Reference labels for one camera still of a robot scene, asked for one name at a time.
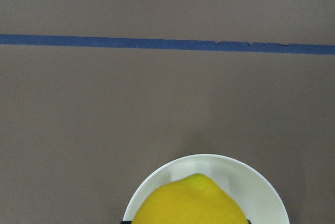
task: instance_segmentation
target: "blue tape line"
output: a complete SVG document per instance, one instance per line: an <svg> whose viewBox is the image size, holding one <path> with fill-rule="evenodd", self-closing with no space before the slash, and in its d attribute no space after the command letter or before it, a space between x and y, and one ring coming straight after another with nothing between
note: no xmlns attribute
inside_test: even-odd
<svg viewBox="0 0 335 224"><path fill-rule="evenodd" d="M335 45L0 34L0 44L334 55Z"/></svg>

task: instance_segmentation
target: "black object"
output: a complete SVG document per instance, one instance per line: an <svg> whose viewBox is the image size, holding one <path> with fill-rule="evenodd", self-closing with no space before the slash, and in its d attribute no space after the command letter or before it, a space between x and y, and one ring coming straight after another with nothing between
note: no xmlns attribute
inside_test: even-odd
<svg viewBox="0 0 335 224"><path fill-rule="evenodd" d="M131 220L124 220L124 221L121 221L120 224L131 224Z"/></svg>

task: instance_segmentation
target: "lemon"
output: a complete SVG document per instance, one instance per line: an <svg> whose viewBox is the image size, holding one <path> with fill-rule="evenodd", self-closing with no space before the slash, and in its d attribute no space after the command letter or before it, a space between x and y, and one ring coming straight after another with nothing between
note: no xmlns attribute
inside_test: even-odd
<svg viewBox="0 0 335 224"><path fill-rule="evenodd" d="M132 224L247 224L239 205L212 179L193 174L158 187Z"/></svg>

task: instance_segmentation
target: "white bowl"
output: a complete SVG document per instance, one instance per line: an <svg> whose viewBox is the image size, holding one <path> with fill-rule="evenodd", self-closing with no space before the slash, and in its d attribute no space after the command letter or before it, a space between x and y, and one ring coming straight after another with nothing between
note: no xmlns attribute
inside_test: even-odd
<svg viewBox="0 0 335 224"><path fill-rule="evenodd" d="M239 204L252 224L289 224L282 200L260 173L238 160L215 154L185 156L158 168L135 191L124 220L133 220L144 200L157 187L194 173L214 180Z"/></svg>

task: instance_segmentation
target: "gray-brown floor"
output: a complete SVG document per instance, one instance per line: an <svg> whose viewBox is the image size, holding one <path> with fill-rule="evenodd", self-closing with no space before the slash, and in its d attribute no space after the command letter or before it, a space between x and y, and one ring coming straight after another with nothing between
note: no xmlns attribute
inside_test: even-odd
<svg viewBox="0 0 335 224"><path fill-rule="evenodd" d="M333 0L0 0L0 33L335 44ZM335 58L0 46L0 223L118 223L156 168L245 162L333 223Z"/></svg>

